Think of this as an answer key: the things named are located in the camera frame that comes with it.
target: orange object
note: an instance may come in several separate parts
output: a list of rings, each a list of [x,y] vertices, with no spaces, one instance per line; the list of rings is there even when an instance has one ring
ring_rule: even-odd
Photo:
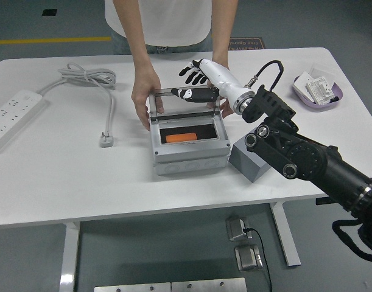
[[[175,142],[187,142],[197,140],[197,134],[195,133],[185,133],[185,134],[176,134],[166,136],[167,143]]]

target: purple bowl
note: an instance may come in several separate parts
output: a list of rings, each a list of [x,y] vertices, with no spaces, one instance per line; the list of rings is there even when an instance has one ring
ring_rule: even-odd
[[[332,92],[333,92],[334,96],[339,98],[339,100],[336,100],[335,102],[329,102],[329,103],[326,103],[324,105],[317,105],[316,103],[312,103],[307,98],[305,98],[305,96],[303,96],[299,91],[295,90],[294,87],[293,87],[293,89],[294,89],[295,93],[297,94],[297,96],[302,100],[302,102],[305,105],[307,105],[311,108],[326,108],[328,106],[335,105],[337,102],[339,102],[343,98],[343,91],[340,89],[340,87],[336,83],[333,83]]]

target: black cable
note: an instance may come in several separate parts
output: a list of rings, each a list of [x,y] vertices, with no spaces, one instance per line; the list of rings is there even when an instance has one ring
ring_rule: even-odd
[[[265,257],[263,240],[261,239],[260,233],[256,229],[253,229],[253,228],[244,228],[243,231],[244,231],[244,233],[247,233],[249,231],[255,231],[260,238],[261,248],[262,248],[262,251],[263,251],[263,257],[264,257],[264,260],[265,260],[265,266],[267,267],[268,280],[270,282],[270,292],[272,292],[272,281],[271,281],[271,275],[270,275],[270,268],[268,267],[267,258]]]
[[[341,230],[341,226],[356,226],[360,225],[362,222],[357,220],[337,220],[333,222],[332,229],[334,233],[339,237],[339,239],[347,246],[349,247],[352,252],[354,252],[357,256],[361,257],[364,260],[367,260],[369,262],[372,262],[372,254],[367,254],[366,252],[363,252],[361,249],[357,247],[357,245],[353,242],[352,238],[344,231]]]
[[[271,64],[277,64],[278,67],[279,67],[279,74],[278,76],[276,76],[275,78],[275,81],[272,83],[271,85],[271,88],[270,88],[270,91],[273,90],[273,88],[276,86],[276,84],[278,83],[279,79],[282,77],[282,74],[283,74],[283,65],[282,65],[282,62],[280,62],[279,60],[273,60],[273,61],[270,61],[268,62],[267,64],[265,64],[260,70],[259,72],[256,74],[256,77],[259,77],[261,72],[264,71],[265,68],[267,68],[268,66],[270,66]]]

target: yellow floor line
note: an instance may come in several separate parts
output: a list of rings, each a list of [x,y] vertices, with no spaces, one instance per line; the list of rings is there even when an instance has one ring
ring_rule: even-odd
[[[0,40],[0,44],[68,43],[78,41],[111,41],[111,37],[99,36],[92,38],[34,38],[26,40]]]

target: jeans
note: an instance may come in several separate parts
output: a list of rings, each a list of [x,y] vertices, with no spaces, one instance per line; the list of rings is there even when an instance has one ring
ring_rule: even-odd
[[[126,37],[111,30],[111,41],[113,42],[113,52],[115,55],[131,55],[130,47]],[[211,52],[212,39],[211,33],[197,44],[183,47],[156,47],[146,44],[148,54],[166,54],[166,53],[186,53],[186,52]]]

